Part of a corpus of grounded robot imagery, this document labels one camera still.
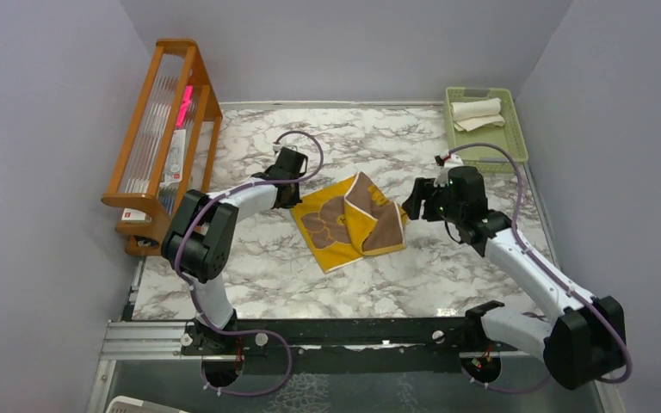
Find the yellow brown towel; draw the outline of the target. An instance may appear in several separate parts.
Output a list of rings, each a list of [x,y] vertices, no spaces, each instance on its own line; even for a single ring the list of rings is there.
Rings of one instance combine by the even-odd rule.
[[[406,212],[363,172],[304,196],[290,213],[325,273],[406,248]]]

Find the white cream towel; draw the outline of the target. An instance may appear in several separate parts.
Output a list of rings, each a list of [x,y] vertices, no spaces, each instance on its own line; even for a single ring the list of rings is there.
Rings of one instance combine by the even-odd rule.
[[[483,126],[504,126],[502,101],[491,98],[475,102],[452,102],[450,113],[456,132],[471,132]]]

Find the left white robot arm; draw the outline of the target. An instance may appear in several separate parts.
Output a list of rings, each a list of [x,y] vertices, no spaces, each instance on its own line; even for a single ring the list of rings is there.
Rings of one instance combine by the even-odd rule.
[[[307,162],[308,156],[283,147],[274,164],[234,188],[212,194],[188,191],[174,214],[161,255],[187,283],[196,326],[215,353],[232,349],[240,335],[221,276],[237,223],[271,209],[300,204]]]

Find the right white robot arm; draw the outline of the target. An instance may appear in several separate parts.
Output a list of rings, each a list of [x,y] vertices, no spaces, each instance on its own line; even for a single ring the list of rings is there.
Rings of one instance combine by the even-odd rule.
[[[631,366],[621,304],[578,286],[525,239],[512,218],[489,208],[477,169],[444,168],[436,178],[416,178],[402,207],[410,219],[454,227],[460,243],[503,270],[543,312],[538,319],[497,301],[479,305],[466,312],[462,327],[469,348],[508,344],[541,361],[568,390]]]

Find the green plastic basket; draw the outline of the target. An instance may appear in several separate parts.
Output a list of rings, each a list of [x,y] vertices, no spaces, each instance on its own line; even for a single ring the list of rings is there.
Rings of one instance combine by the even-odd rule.
[[[500,114],[504,120],[503,125],[481,126],[470,132],[456,130],[452,113],[452,107],[455,103],[477,102],[494,98],[501,101]],[[529,160],[528,148],[517,117],[514,99],[507,89],[447,87],[443,117],[446,138],[450,148],[477,144],[475,147],[457,152],[457,155],[465,164],[475,166],[485,173],[509,174],[512,171],[510,163],[503,155],[491,148],[478,146],[480,143],[492,144],[502,148],[517,163],[526,163]]]

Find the wooden shelf rack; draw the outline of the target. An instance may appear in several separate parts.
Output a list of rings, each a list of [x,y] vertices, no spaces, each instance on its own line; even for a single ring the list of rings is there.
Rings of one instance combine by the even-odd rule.
[[[183,128],[187,147],[182,180],[171,201],[159,199],[164,163],[187,85],[193,86]],[[151,222],[119,222],[130,256],[157,256],[173,212],[189,189],[195,164],[203,166],[202,191],[208,191],[223,114],[198,44],[191,39],[160,39],[128,124],[102,203],[147,213]]]

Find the small white red box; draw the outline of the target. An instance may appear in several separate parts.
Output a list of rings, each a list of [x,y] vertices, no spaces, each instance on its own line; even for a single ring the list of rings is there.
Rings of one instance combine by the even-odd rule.
[[[148,223],[151,222],[151,217],[140,210],[124,208],[120,216],[120,221],[131,224]]]

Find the white basket corner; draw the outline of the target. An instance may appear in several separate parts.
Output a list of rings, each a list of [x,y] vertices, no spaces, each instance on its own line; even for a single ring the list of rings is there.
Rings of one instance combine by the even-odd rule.
[[[109,404],[106,413],[188,413],[175,407],[127,396],[117,396]]]

